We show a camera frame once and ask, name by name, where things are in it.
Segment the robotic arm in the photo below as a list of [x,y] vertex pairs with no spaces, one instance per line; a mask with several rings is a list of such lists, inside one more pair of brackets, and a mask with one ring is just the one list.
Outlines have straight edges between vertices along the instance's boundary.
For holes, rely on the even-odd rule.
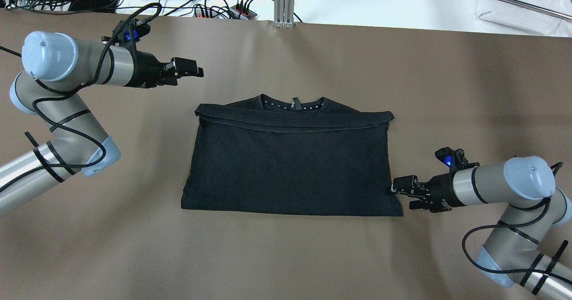
[[[572,217],[572,203],[555,186],[554,176],[562,165],[549,167],[540,157],[513,158],[504,163],[480,166],[468,163],[464,151],[446,147],[435,152],[449,166],[449,173],[419,182],[417,176],[394,178],[392,192],[417,198],[409,209],[432,213],[454,207],[508,202],[496,225],[469,231],[463,239],[468,259],[496,283],[510,287],[518,283],[542,299],[572,299],[572,270],[558,258],[537,251],[551,226]],[[468,236],[478,229],[493,228],[476,261],[464,247]]]
[[16,76],[10,98],[23,112],[39,114],[54,138],[0,167],[0,217],[77,172],[92,176],[120,158],[120,151],[96,120],[78,90],[90,84],[154,88],[177,85],[183,76],[203,77],[190,59],[159,62],[136,49],[150,19],[122,21],[112,38],[85,41],[61,33],[35,31],[22,48],[25,72]]

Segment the metal rod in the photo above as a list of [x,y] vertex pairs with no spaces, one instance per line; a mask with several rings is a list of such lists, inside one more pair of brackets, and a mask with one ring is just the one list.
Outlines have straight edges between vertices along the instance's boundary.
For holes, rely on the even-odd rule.
[[552,17],[560,18],[560,19],[563,19],[565,21],[572,21],[572,16],[570,16],[570,15],[567,15],[565,13],[560,13],[557,11],[553,11],[552,9],[547,9],[547,8],[540,7],[537,5],[525,3],[525,2],[520,1],[520,0],[500,0],[500,1],[508,3],[508,4],[512,4],[512,5],[521,7],[521,8],[530,9],[531,11],[535,11],[537,13],[543,13],[546,15],[550,15]]

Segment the folded t-shirt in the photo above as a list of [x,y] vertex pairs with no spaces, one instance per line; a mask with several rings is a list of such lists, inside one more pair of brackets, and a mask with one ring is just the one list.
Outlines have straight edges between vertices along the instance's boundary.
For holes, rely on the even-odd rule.
[[296,215],[402,216],[387,154],[391,112],[264,94],[201,104],[181,207]]

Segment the table surface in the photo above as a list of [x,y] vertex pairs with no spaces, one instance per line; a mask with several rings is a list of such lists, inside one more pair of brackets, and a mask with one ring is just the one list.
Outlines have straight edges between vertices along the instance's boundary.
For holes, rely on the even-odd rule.
[[[158,0],[123,0],[121,7],[141,6]],[[187,0],[161,0],[177,7]],[[232,6],[236,0],[227,0]],[[191,5],[204,0],[196,0]],[[402,27],[407,29],[469,31],[497,34],[529,33],[482,21],[475,16],[477,0],[295,0],[294,11],[306,23]],[[208,5],[224,5],[222,0],[208,0]],[[273,3],[256,0],[251,9],[260,20],[273,20]],[[134,8],[118,9],[132,13]],[[184,15],[190,9],[172,15]]]

